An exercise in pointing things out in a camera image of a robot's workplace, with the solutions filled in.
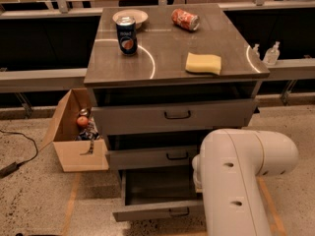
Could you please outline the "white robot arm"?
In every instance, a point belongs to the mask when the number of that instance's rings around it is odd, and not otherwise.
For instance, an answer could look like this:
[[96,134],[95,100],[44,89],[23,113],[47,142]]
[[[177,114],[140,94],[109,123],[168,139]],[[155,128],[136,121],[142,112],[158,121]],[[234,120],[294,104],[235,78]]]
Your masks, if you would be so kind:
[[256,178],[288,173],[297,161],[297,146],[284,134],[240,129],[210,132],[192,161],[208,236],[272,236]]

